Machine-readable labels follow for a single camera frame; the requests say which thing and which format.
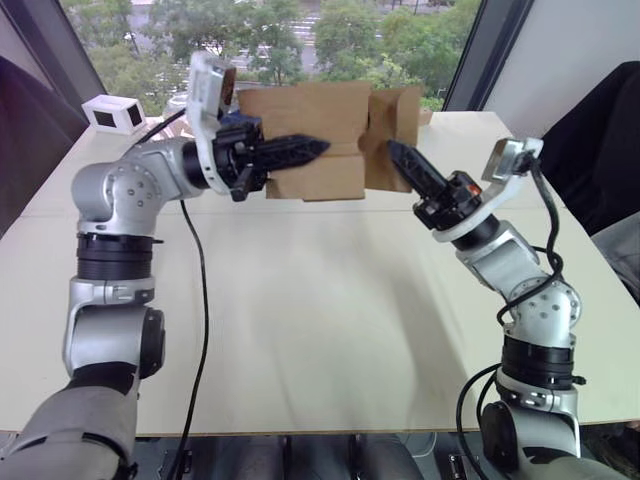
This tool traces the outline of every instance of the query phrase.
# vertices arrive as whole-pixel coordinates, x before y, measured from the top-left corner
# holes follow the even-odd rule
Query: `wall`
[[[536,0],[485,105],[541,136],[617,65],[640,60],[640,1]]]
[[[51,84],[2,10],[0,10],[0,56],[10,60],[51,88]]]

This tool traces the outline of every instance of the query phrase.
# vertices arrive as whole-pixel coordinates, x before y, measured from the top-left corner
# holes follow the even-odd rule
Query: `small white device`
[[[142,106],[135,98],[98,95],[83,103],[82,110],[100,132],[131,135],[146,124]]]

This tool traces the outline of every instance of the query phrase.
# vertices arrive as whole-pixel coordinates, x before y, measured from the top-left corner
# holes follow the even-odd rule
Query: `white table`
[[[492,113],[438,113],[420,146],[448,174],[477,180],[509,132]],[[83,165],[116,160],[131,138],[87,131],[0,240],[0,430],[19,430],[62,388],[76,211]],[[192,432],[454,430],[455,401],[500,359],[501,299],[412,215],[414,195],[355,202],[242,204],[207,192],[189,202],[207,255],[213,337]],[[543,244],[547,213],[533,186],[497,212]],[[580,225],[561,209],[558,251],[580,292],[576,334],[581,422],[640,418],[640,311]],[[166,315],[162,370],[145,380],[140,434],[182,429],[202,339],[197,256],[179,210],[158,220],[155,308]],[[475,394],[467,427],[475,427]]]

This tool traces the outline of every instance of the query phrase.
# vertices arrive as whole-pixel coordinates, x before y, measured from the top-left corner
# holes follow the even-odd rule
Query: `cardboard flap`
[[[369,128],[359,142],[365,156],[366,188],[411,192],[411,187],[391,162],[387,141],[394,139],[416,145],[421,95],[421,87],[377,90],[371,93]]]
[[[358,139],[367,128],[370,92],[367,82],[303,83],[239,92],[240,111],[262,118],[266,139],[301,133],[331,142],[313,162],[272,172],[267,198],[364,198],[365,165]]]

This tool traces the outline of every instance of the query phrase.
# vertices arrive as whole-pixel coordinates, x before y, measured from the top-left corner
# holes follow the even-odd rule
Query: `black cable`
[[[487,382],[482,387],[482,391],[480,392],[480,396],[478,397],[478,402],[476,403],[476,419],[478,420],[478,426],[480,426],[480,419],[482,418],[482,404],[484,403],[484,397],[487,396],[491,385],[496,381],[496,372],[493,372],[493,375],[489,377]]]
[[[160,122],[158,125],[156,125],[155,127],[153,127],[151,130],[149,130],[147,133],[144,134],[144,136],[142,136],[142,138],[140,138],[140,140],[138,140],[135,144],[136,145],[140,145],[141,143],[145,143],[148,142],[149,140],[151,140],[155,135],[157,135],[158,133],[160,133],[162,130],[164,130],[165,128],[167,128],[169,125],[171,125],[173,122],[175,122],[177,119],[179,119],[182,115],[184,115],[184,112],[186,111],[186,109],[181,108],[180,110],[178,110],[176,113],[174,113],[173,115],[171,115],[169,118],[167,118],[166,120],[163,120],[162,122]]]
[[[469,460],[469,463],[476,471],[481,480],[489,480],[489,477],[484,474],[482,468],[480,467],[480,464],[476,461],[475,458],[473,458],[471,449],[467,444],[467,439],[464,437],[464,430],[462,430],[462,407],[464,405],[464,399],[467,396],[467,392],[469,391],[469,389],[471,389],[473,384],[476,383],[480,378],[485,376],[487,373],[495,372],[498,368],[500,368],[500,364],[496,363],[494,365],[491,365],[490,367],[480,370],[473,377],[471,377],[467,381],[467,383],[464,384],[462,390],[460,390],[460,395],[458,395],[458,402],[456,404],[456,431],[458,432],[460,447],[462,448],[462,451],[467,456],[467,460]]]
[[[169,475],[167,476],[168,480],[172,480],[174,476],[177,480],[180,480],[184,472],[184,451],[187,444],[187,439],[189,437],[189,430],[191,429],[191,421],[193,420],[196,398],[198,397],[198,387],[200,386],[202,372],[204,370],[205,362],[207,361],[207,350],[209,347],[209,293],[207,291],[207,270],[204,261],[204,250],[202,249],[202,243],[200,242],[198,232],[196,232],[196,229],[191,222],[191,218],[189,217],[189,212],[187,212],[187,206],[185,205],[184,200],[180,200],[180,207],[182,208],[182,215],[184,215],[184,219],[187,222],[189,230],[191,231],[191,235],[196,242],[196,247],[198,248],[198,256],[200,257],[202,301],[204,304],[204,338],[202,340],[202,353],[200,355],[200,363],[198,364],[198,371],[196,372],[196,378],[193,382],[193,388],[191,390],[191,399],[189,400],[187,419],[184,422],[184,430],[182,431],[182,436],[180,437],[178,451],[176,452],[176,456],[173,459],[173,463],[171,464],[171,469],[169,470]]]
[[[544,202],[544,205],[549,212],[549,220],[551,222],[551,229],[549,231],[549,237],[547,238],[546,248],[542,249],[540,247],[536,247],[535,250],[543,251],[544,253],[546,253],[547,261],[549,262],[549,266],[551,267],[553,273],[537,287],[529,290],[527,293],[520,295],[518,298],[507,302],[506,305],[502,307],[496,315],[496,318],[500,325],[504,325],[504,320],[502,320],[502,317],[504,317],[504,315],[508,311],[517,307],[522,302],[536,296],[537,294],[548,288],[553,282],[562,280],[562,269],[564,268],[564,261],[562,260],[562,257],[554,251],[556,240],[558,238],[558,234],[560,233],[560,217],[558,215],[558,209],[553,202],[551,193],[549,193],[549,190],[545,185],[542,171],[540,170],[540,160],[533,157],[531,153],[528,153],[527,155],[530,162],[531,176],[533,177],[533,181],[536,184],[538,192],[540,193],[540,197],[542,197],[542,201]]]

